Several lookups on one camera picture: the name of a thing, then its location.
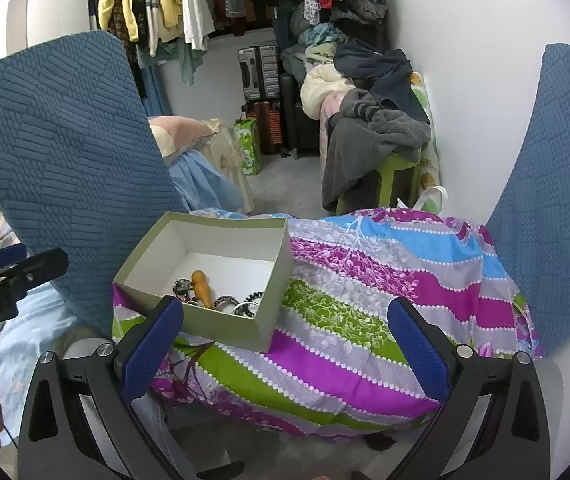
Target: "curtain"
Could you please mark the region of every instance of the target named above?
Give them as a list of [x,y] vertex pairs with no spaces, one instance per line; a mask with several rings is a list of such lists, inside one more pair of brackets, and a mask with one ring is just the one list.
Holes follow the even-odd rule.
[[143,68],[143,83],[147,97],[143,99],[147,117],[167,116],[172,114],[172,107],[167,100],[158,65]]

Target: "blue stripe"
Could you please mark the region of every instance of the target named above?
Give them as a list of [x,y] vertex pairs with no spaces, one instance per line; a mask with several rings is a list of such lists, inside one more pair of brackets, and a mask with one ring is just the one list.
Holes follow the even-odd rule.
[[[323,219],[342,229],[354,231],[356,217],[338,216]],[[478,256],[483,257],[482,275],[485,278],[506,278],[507,273],[502,268],[496,256],[484,254],[473,237],[468,237],[463,244],[455,234],[432,234],[427,232],[397,229],[391,224],[378,224],[370,218],[363,218],[360,231],[364,236],[373,238],[388,238],[398,240],[407,250],[418,258],[438,263],[465,262]]]

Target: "gray suitcase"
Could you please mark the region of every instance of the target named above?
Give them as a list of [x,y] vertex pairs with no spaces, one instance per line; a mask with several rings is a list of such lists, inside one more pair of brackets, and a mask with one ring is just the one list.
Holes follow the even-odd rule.
[[245,101],[265,101],[280,97],[276,45],[241,48],[238,51],[238,62],[241,65]]

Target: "colorful bedspread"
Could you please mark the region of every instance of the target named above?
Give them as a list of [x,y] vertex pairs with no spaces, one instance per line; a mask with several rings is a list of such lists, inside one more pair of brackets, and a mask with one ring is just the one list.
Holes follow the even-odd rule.
[[[438,403],[386,326],[397,296],[482,355],[540,353],[529,309],[484,227],[407,209],[288,225],[294,270],[270,352],[181,334],[152,383],[168,402],[196,400],[262,426],[332,438],[420,422]],[[143,321],[127,301],[114,290],[116,339]]]

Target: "black suitcase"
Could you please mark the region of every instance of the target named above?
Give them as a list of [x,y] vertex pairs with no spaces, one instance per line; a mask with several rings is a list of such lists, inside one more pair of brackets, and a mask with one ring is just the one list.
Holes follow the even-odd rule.
[[286,146],[298,157],[298,149],[318,151],[320,121],[307,117],[300,102],[300,90],[290,73],[280,75],[280,94],[285,117]]

